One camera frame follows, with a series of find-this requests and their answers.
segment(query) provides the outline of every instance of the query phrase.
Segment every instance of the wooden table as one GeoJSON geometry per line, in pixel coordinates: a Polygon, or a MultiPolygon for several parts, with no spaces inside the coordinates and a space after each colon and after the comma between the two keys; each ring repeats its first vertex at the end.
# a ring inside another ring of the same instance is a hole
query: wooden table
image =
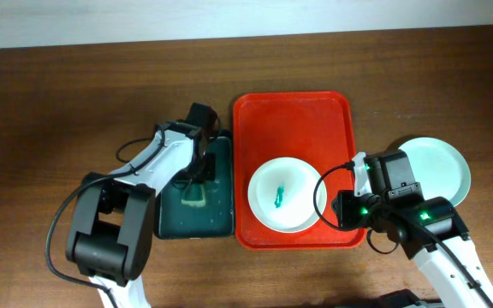
{"type": "MultiPolygon", "coordinates": [[[[458,210],[493,282],[493,27],[99,44],[0,50],[0,306],[101,306],[49,272],[44,244],[83,175],[120,166],[116,147],[194,101],[229,127],[241,94],[310,90],[349,99],[358,150],[421,134],[463,153],[472,187],[458,210]]],[[[71,214],[53,259],[77,274],[63,253],[71,214]]],[[[160,307],[332,305],[403,288],[436,297],[401,250],[381,256],[366,243],[252,252],[233,237],[154,238],[143,276],[160,307]]]]}

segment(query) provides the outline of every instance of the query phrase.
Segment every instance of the white background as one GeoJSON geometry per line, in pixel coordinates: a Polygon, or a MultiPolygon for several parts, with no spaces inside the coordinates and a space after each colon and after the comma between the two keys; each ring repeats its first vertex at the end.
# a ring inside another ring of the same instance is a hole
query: white background
{"type": "Polygon", "coordinates": [[[0,48],[493,24],[493,0],[0,0],[0,48]]]}

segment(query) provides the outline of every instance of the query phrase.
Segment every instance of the white plate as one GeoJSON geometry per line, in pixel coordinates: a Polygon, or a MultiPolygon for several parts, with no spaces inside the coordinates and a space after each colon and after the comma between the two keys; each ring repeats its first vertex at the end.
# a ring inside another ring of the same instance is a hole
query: white plate
{"type": "MultiPolygon", "coordinates": [[[[264,163],[248,183],[252,213],[267,228],[278,232],[293,233],[311,227],[318,220],[313,208],[313,190],[320,177],[310,164],[296,158],[281,157],[264,163]]],[[[318,189],[317,205],[323,213],[326,207],[324,182],[318,189]]]]}
{"type": "Polygon", "coordinates": [[[425,199],[445,197],[453,206],[469,193],[471,172],[466,159],[446,142],[434,138],[412,139],[399,147],[408,155],[425,199]]]}

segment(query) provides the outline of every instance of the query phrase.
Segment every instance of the green led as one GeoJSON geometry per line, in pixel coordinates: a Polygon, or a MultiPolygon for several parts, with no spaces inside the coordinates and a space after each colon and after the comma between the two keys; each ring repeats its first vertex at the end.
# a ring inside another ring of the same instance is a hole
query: green led
{"type": "Polygon", "coordinates": [[[421,220],[431,219],[429,214],[427,214],[426,212],[419,214],[419,217],[421,217],[421,220]]]}

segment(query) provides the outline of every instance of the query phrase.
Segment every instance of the red tray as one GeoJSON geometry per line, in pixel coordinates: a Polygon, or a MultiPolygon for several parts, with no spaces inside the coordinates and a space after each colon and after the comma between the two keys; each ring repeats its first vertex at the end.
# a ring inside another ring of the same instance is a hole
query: red tray
{"type": "MultiPolygon", "coordinates": [[[[284,234],[256,219],[248,204],[248,183],[265,162],[296,157],[319,174],[355,155],[349,102],[338,92],[252,93],[233,108],[235,218],[237,240],[254,250],[351,248],[366,230],[338,232],[320,220],[305,231],[284,234]]],[[[324,217],[336,223],[330,202],[339,190],[353,189],[353,176],[336,171],[325,179],[324,217]]]]}

